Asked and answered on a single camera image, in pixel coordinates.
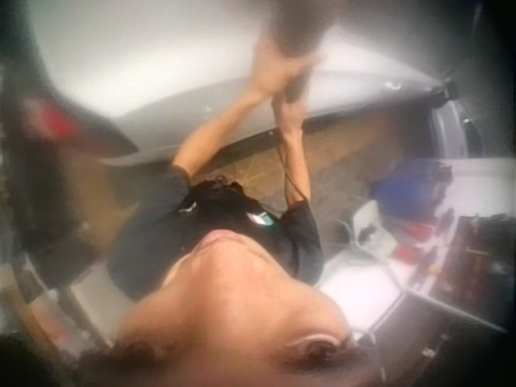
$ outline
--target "red light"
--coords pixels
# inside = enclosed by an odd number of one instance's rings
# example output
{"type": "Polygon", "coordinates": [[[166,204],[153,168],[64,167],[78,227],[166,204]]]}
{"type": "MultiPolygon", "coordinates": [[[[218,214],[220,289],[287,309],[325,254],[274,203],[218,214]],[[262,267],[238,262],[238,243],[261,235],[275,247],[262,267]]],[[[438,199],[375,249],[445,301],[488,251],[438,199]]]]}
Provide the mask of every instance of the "red light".
{"type": "Polygon", "coordinates": [[[37,135],[55,141],[72,139],[79,126],[61,109],[42,100],[25,101],[27,121],[37,135]]]}

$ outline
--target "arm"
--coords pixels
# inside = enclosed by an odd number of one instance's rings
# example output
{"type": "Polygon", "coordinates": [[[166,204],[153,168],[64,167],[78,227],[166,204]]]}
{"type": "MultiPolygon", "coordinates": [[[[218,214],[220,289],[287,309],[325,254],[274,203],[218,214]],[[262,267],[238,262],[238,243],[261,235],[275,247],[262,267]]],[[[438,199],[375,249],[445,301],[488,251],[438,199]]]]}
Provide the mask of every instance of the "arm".
{"type": "Polygon", "coordinates": [[[248,86],[240,97],[209,123],[201,125],[180,147],[173,164],[192,177],[235,134],[238,124],[262,102],[318,61],[315,55],[299,59],[282,56],[276,43],[262,38],[256,47],[254,67],[248,86]]]}
{"type": "Polygon", "coordinates": [[[279,146],[285,159],[285,175],[289,177],[285,176],[285,198],[291,207],[305,199],[310,201],[311,197],[310,174],[302,142],[306,101],[303,96],[296,102],[287,103],[285,96],[280,94],[273,100],[273,110],[281,139],[279,146]]]}

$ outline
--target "silver car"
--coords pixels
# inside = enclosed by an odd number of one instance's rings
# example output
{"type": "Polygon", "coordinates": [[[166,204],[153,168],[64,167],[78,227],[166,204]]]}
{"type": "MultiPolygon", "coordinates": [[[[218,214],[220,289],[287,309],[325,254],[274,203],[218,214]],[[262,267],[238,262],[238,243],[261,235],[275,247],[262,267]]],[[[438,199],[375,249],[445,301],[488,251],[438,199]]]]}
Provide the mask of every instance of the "silver car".
{"type": "MultiPolygon", "coordinates": [[[[25,132],[129,165],[171,156],[199,124],[227,106],[251,71],[270,2],[27,0],[17,10],[20,66],[9,77],[25,132]]],[[[442,93],[445,84],[361,47],[336,23],[310,80],[309,117],[442,93]]],[[[444,125],[464,120],[436,111],[444,125]]],[[[263,106],[233,142],[274,128],[263,106]]],[[[462,130],[437,126],[442,156],[467,156],[462,130]]]]}

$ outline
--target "blue object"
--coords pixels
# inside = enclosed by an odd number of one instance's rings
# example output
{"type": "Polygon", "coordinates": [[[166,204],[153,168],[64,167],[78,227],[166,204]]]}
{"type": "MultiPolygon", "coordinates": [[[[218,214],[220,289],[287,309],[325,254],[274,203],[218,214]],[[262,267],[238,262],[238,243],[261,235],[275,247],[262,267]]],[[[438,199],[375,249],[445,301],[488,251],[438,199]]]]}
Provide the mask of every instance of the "blue object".
{"type": "Polygon", "coordinates": [[[372,197],[385,214],[407,220],[429,219],[437,204],[435,187],[442,167],[435,160],[405,161],[372,188],[372,197]]]}

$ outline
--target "tools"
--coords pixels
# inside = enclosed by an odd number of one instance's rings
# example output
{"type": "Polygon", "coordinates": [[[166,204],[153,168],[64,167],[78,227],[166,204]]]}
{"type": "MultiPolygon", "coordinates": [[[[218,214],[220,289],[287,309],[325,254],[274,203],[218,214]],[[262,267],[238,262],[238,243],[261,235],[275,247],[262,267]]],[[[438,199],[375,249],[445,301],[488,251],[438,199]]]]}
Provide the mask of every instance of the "tools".
{"type": "MultiPolygon", "coordinates": [[[[334,21],[335,0],[278,0],[273,33],[283,54],[297,58],[315,51],[334,21]]],[[[297,100],[310,77],[302,74],[285,90],[287,102],[297,100]]]]}

